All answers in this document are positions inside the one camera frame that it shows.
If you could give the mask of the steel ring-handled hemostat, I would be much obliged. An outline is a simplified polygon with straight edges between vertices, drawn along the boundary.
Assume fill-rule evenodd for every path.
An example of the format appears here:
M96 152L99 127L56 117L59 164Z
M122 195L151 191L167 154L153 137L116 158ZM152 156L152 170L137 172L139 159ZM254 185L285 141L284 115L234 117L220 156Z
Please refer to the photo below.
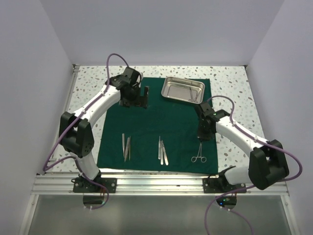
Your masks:
M201 163L205 163L207 161L207 158L202 155L202 142L199 144L198 153L196 156L191 157L191 162L195 163L197 160L199 160Z

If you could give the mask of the thin pointed steel forceps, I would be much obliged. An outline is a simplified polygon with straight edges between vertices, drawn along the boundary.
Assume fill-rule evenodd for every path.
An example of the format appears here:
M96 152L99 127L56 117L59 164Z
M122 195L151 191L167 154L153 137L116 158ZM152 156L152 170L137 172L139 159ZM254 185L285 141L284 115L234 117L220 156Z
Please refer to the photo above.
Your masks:
M124 161L128 161L131 158L131 137L127 138L126 147L125 147L125 155Z

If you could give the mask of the steel tweezers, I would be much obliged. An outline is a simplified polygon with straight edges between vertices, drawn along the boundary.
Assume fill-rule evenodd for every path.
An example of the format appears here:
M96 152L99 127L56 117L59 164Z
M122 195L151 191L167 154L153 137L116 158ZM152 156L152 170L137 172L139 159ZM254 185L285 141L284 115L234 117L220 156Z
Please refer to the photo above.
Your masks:
M166 153L165 146L164 146L163 142L162 142L162 150L163 150L163 157L164 157L165 164L168 165L169 162L168 162L167 153Z
M160 164L164 164L164 159L163 159L163 150L162 150L162 140L161 140L161 159L160 159Z
M161 138L158 139L158 159L161 159Z

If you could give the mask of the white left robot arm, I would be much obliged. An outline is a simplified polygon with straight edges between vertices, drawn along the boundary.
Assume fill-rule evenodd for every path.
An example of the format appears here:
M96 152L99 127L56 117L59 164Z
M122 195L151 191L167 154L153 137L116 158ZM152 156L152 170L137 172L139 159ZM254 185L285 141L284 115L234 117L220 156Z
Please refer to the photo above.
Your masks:
M142 73L126 67L122 74L108 78L101 90L78 110L64 112L60 119L59 144L77 162L77 168L85 178L84 186L90 192L97 192L102 186L98 178L99 168L93 158L94 137L92 128L101 116L113 105L143 107L148 87L141 96Z

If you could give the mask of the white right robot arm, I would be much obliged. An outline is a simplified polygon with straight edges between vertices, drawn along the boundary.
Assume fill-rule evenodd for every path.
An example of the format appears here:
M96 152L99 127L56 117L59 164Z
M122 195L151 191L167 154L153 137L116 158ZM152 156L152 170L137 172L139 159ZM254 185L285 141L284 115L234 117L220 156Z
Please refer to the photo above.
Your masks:
M200 142L210 141L216 134L225 136L248 157L247 166L230 166L208 184L220 191L229 192L253 184L264 190L289 175L289 167L282 145L277 140L268 141L237 124L225 110L215 111L207 102L195 106L198 116L197 137Z

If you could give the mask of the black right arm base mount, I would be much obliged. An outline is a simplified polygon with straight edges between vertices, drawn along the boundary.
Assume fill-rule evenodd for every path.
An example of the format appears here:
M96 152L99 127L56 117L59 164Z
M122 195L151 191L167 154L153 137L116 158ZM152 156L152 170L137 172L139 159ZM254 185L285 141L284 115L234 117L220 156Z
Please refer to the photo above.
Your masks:
M202 179L202 186L204 193L226 193L232 190L240 189L239 193L246 193L245 184L241 186L241 184L231 185L226 177L225 173L234 168L235 166L231 166L221 171L215 177L213 175L209 175L206 178Z

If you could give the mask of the dark green surgical cloth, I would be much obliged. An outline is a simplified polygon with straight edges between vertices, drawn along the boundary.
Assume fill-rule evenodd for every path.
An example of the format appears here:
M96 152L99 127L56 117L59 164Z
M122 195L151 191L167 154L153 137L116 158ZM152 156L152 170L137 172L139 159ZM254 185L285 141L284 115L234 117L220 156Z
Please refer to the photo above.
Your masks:
M196 156L200 141L197 138L198 116L194 106L172 101L161 95L163 78L143 78L149 87L148 107L122 107L113 105L107 111L98 153L99 168L172 171L201 174L218 172L218 153L215 140L202 142L205 163ZM131 158L124 161L122 133L131 137ZM169 164L158 159L159 136L164 143Z

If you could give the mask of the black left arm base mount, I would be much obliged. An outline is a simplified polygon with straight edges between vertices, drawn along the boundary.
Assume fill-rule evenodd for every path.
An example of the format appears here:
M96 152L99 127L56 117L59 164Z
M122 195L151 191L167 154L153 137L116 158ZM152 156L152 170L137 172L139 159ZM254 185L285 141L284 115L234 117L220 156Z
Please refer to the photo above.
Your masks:
M74 193L115 193L117 188L117 179L102 177L101 173L93 180L88 180L83 176L78 176L74 179L71 179L73 183L73 192Z

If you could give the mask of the stainless steel instrument tray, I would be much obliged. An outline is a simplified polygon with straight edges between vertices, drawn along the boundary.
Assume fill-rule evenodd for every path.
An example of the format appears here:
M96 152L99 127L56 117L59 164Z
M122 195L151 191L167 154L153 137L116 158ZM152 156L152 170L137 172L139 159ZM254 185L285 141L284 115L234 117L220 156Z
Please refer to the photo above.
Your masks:
M205 91L205 84L191 79L166 77L161 90L161 95L164 98L192 103L188 101L190 97L189 87L198 88L199 96L197 104L202 103Z

